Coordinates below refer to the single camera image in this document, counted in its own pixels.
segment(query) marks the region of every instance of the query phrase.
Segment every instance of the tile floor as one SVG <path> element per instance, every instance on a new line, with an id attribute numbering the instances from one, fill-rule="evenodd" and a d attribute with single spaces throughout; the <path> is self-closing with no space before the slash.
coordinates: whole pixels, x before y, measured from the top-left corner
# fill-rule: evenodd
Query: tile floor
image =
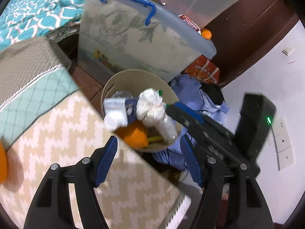
<path id="1" fill-rule="evenodd" d="M 69 69 L 70 75 L 80 87 L 81 91 L 85 94 L 91 102 L 95 110 L 101 115 L 101 96 L 103 86 L 95 81 L 91 76 L 85 73 L 76 63 L 72 61 L 72 66 Z"/>

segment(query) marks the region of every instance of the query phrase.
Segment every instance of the beige trash can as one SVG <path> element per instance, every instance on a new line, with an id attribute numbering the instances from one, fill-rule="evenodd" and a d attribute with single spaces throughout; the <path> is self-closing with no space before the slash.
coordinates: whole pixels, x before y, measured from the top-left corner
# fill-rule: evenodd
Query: beige trash can
<path id="1" fill-rule="evenodd" d="M 111 97 L 115 92 L 128 90 L 133 96 L 138 96 L 142 91 L 149 88 L 162 90 L 162 98 L 166 104 L 172 104 L 179 101 L 171 87 L 155 74 L 140 69 L 127 69 L 115 74 L 106 83 L 101 97 L 102 116 L 105 116 L 103 110 L 104 99 Z M 182 125 L 176 122 L 175 126 L 179 135 L 182 130 Z M 137 151 L 156 152 L 164 150 L 168 146 L 169 145 L 164 142 L 157 142 L 149 144 L 146 148 L 137 149 Z"/>

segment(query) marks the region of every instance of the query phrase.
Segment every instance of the brown wooden door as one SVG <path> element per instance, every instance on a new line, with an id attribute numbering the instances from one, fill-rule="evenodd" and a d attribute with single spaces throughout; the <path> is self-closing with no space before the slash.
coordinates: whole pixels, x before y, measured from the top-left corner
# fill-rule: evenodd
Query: brown wooden door
<path id="1" fill-rule="evenodd" d="M 212 62 L 220 69 L 220 86 L 241 75 L 271 50 L 297 23 L 284 0 L 240 0 L 211 21 L 217 49 Z"/>

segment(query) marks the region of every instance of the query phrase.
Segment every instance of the wall outlet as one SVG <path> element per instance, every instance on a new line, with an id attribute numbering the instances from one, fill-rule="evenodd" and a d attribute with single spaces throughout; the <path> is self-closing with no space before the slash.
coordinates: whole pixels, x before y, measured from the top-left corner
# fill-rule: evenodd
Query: wall outlet
<path id="1" fill-rule="evenodd" d="M 273 121 L 272 129 L 274 133 L 276 152 L 278 157 L 279 170 L 294 164 L 293 151 L 287 127 L 282 117 Z"/>
<path id="2" fill-rule="evenodd" d="M 291 147 L 289 134 L 288 134 L 284 119 L 282 117 L 273 121 L 272 129 L 273 129 L 273 133 L 274 133 L 274 137 L 275 137 L 277 153 Z"/>

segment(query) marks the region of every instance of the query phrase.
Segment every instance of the gray fabric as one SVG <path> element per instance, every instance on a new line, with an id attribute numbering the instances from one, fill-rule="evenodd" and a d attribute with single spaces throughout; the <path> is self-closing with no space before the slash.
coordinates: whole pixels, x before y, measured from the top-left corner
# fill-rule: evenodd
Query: gray fabric
<path id="1" fill-rule="evenodd" d="M 71 65 L 70 59 L 45 36 L 20 41 L 0 52 L 0 104 L 51 67 Z"/>
<path id="2" fill-rule="evenodd" d="M 54 31 L 48 33 L 46 37 L 52 40 L 52 42 L 58 43 L 71 35 L 78 34 L 79 27 L 80 25 L 59 27 Z"/>

